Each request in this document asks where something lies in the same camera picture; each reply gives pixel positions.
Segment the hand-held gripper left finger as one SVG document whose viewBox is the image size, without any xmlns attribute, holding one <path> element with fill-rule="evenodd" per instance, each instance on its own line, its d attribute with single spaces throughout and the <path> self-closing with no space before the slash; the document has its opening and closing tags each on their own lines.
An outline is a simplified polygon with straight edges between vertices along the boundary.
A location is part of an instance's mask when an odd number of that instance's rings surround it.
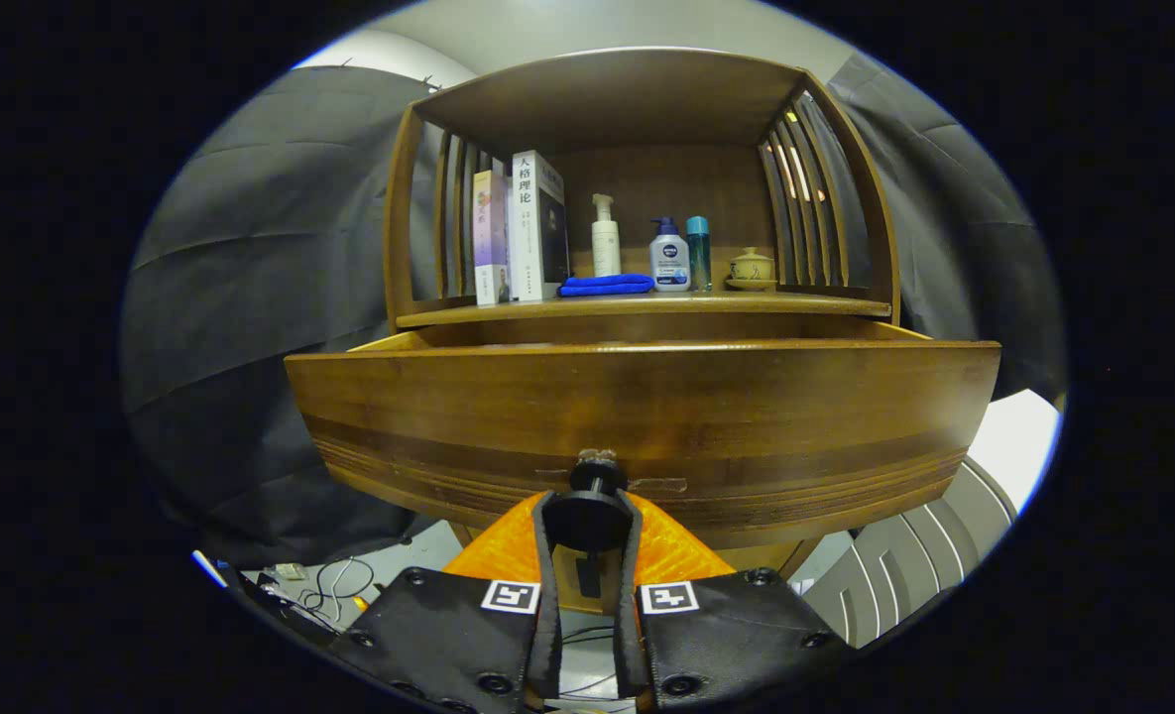
<svg viewBox="0 0 1175 714">
<path fill-rule="evenodd" d="M 334 658 L 432 713 L 528 713 L 553 696 L 560 617 L 549 499 L 519 501 L 446 568 L 407 566 L 336 636 Z"/>
</svg>

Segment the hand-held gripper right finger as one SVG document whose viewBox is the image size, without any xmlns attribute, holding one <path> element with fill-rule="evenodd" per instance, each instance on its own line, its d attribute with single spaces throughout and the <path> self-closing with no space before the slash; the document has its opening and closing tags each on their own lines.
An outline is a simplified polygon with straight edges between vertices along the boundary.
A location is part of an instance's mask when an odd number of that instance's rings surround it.
<svg viewBox="0 0 1175 714">
<path fill-rule="evenodd" d="M 632 524 L 622 550 L 616 682 L 638 710 L 787 710 L 855 659 L 777 570 L 733 570 L 654 501 L 619 497 Z"/>
</svg>

